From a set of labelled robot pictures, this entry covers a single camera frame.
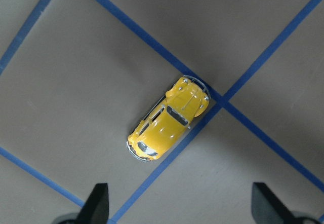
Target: gray floor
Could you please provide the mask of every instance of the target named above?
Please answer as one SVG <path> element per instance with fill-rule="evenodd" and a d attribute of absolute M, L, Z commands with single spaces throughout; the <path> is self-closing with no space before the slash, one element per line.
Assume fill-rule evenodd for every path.
<path fill-rule="evenodd" d="M 0 1 L 2 56 L 39 0 Z M 111 1 L 223 95 L 310 0 Z M 321 181 L 323 10 L 321 2 L 230 101 Z M 125 141 L 180 75 L 95 0 L 51 0 L 0 76 L 0 146 L 82 200 L 108 182 L 112 218 L 167 157 L 140 162 Z M 0 223 L 51 223 L 79 210 L 0 163 Z M 222 109 L 118 223 L 253 223 L 254 181 L 290 209 L 324 214 L 324 193 Z"/>

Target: car windshield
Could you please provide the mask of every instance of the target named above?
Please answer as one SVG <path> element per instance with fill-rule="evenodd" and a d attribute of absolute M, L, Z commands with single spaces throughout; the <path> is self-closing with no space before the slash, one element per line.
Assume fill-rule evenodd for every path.
<path fill-rule="evenodd" d="M 182 117 L 180 114 L 178 114 L 173 108 L 170 106 L 167 107 L 167 112 L 175 119 L 177 120 L 180 124 L 183 126 L 186 126 L 188 124 L 188 121 Z"/>

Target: front bumper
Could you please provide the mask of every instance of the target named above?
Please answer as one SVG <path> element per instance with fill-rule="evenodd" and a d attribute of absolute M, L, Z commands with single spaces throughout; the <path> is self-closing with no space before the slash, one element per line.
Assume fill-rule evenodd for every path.
<path fill-rule="evenodd" d="M 134 150 L 134 148 L 130 145 L 130 143 L 126 142 L 126 146 L 127 146 L 127 149 L 130 151 L 130 153 L 133 155 L 133 157 L 135 157 L 136 159 L 138 160 L 141 160 L 141 161 L 144 161 L 144 162 L 149 162 L 151 161 L 151 159 L 149 159 L 148 157 L 140 157 L 136 154 L 136 151 Z"/>

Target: black object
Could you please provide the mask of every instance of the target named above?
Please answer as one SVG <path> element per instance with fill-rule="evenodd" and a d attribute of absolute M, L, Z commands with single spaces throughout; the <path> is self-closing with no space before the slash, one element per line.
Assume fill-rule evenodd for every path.
<path fill-rule="evenodd" d="M 307 216 L 295 217 L 263 182 L 252 185 L 252 216 L 256 224 L 320 224 Z"/>
<path fill-rule="evenodd" d="M 98 183 L 75 220 L 58 224 L 106 224 L 109 216 L 108 184 Z"/>

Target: toy car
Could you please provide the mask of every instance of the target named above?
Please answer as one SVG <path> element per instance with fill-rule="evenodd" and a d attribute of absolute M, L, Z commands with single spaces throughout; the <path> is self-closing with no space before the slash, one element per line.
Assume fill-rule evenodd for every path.
<path fill-rule="evenodd" d="M 193 118 L 207 109 L 209 99 L 200 80 L 181 77 L 128 136 L 128 150 L 142 161 L 160 158 L 190 128 Z"/>

